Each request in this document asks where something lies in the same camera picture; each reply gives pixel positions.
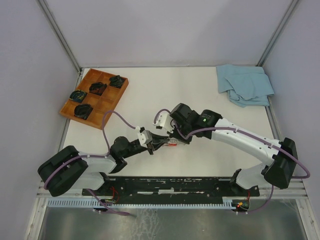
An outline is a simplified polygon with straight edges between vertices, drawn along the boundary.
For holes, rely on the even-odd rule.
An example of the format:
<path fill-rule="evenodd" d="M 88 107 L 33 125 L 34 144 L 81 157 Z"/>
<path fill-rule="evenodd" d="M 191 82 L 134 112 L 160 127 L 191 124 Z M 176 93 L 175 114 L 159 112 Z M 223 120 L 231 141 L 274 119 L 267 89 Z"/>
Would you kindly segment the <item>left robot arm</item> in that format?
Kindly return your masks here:
<path fill-rule="evenodd" d="M 106 195 L 111 189 L 106 175 L 120 172 L 128 164 L 126 158 L 145 151 L 152 155 L 169 141 L 168 136 L 145 130 L 133 141 L 124 136 L 117 137 L 108 155 L 85 154 L 69 145 L 40 165 L 37 173 L 44 182 L 44 189 L 53 197 L 82 189 Z"/>

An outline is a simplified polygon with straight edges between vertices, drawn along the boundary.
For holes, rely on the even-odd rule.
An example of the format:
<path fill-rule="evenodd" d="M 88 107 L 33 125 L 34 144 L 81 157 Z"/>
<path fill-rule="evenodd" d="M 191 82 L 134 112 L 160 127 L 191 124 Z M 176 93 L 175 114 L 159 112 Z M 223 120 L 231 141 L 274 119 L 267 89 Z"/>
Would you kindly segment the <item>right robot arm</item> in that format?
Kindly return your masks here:
<path fill-rule="evenodd" d="M 229 183 L 231 193 L 242 195 L 255 186 L 289 187 L 298 159 L 296 143 L 290 138 L 280 141 L 259 136 L 231 123 L 219 113 L 205 109 L 201 114 L 186 104 L 178 104 L 170 113 L 173 134 L 189 144 L 193 136 L 231 145 L 260 161 L 238 169 Z"/>

